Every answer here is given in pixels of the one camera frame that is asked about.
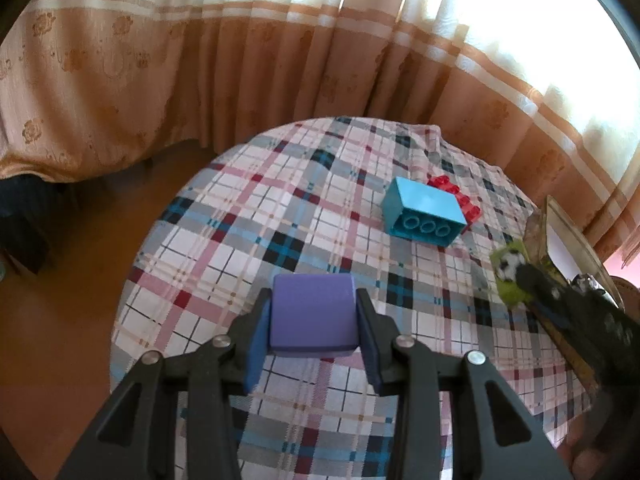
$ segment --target blue duplo block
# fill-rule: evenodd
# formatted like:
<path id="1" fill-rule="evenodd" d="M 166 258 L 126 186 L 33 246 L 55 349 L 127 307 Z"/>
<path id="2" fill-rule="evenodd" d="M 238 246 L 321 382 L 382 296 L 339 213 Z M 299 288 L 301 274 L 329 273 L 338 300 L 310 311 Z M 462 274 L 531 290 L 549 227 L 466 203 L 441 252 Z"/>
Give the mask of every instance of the blue duplo block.
<path id="1" fill-rule="evenodd" d="M 448 246 L 466 227 L 456 196 L 396 176 L 382 200 L 385 231 L 393 236 Z"/>

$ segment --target purple cube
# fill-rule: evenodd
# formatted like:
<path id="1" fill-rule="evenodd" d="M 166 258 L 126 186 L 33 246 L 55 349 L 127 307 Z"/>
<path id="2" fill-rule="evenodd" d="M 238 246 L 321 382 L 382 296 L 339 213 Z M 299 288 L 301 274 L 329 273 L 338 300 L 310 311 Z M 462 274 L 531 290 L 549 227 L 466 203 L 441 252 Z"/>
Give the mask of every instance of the purple cube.
<path id="1" fill-rule="evenodd" d="M 286 357 L 351 354 L 359 344 L 350 274 L 278 274 L 273 279 L 271 351 Z"/>

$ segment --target checkered fabric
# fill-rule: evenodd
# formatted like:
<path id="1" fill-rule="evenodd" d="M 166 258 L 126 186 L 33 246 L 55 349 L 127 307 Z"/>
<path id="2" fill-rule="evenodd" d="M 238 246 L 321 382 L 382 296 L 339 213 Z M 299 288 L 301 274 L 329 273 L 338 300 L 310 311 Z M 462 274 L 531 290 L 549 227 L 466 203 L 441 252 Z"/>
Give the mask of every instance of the checkered fabric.
<path id="1" fill-rule="evenodd" d="M 446 249 L 385 234 L 380 203 L 392 178 L 439 174 L 482 217 Z M 151 229 L 124 285 L 112 385 L 146 350 L 181 354 L 225 333 L 280 272 L 350 272 L 401 332 L 438 352 L 487 354 L 558 443 L 588 399 L 532 315 L 502 304 L 489 262 L 522 235 L 533 208 L 499 168 L 444 142 L 437 126 L 341 117 L 270 130 L 201 170 Z M 397 399 L 373 394 L 359 352 L 268 357 L 255 392 L 232 405 L 245 479 L 385 476 Z M 185 409 L 182 402 L 178 478 Z M 447 479 L 446 396 L 441 412 Z"/>

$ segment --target floral curtain pattern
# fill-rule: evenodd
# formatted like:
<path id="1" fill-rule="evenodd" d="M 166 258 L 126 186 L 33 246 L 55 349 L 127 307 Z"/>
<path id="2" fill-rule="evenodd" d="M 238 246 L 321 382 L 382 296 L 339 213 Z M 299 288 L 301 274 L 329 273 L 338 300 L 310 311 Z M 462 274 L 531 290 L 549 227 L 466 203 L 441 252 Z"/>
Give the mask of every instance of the floral curtain pattern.
<path id="1" fill-rule="evenodd" d="M 0 61 L 2 177 L 373 116 L 552 194 L 602 257 L 640 224 L 640 71 L 596 0 L 32 0 Z"/>

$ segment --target red duplo block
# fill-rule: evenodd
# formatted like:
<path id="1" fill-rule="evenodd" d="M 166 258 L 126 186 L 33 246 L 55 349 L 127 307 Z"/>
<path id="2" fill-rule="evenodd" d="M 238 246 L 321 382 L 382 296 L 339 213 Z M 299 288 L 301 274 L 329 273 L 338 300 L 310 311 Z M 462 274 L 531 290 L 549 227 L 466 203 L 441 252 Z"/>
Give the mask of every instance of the red duplo block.
<path id="1" fill-rule="evenodd" d="M 466 211 L 463 210 L 462 214 L 465 216 L 466 223 L 472 224 L 480 218 L 482 211 L 480 211 L 480 208 L 477 205 L 471 205 L 471 208 Z"/>
<path id="2" fill-rule="evenodd" d="M 462 193 L 457 194 L 456 198 L 458 199 L 458 205 L 460 207 L 464 207 L 469 202 L 471 202 L 471 199 L 467 195 L 463 195 Z"/>
<path id="3" fill-rule="evenodd" d="M 448 184 L 448 183 L 449 183 L 449 177 L 447 175 L 432 176 L 427 182 L 429 186 L 437 187 L 438 189 L 440 189 L 440 186 L 444 186 L 445 184 Z"/>

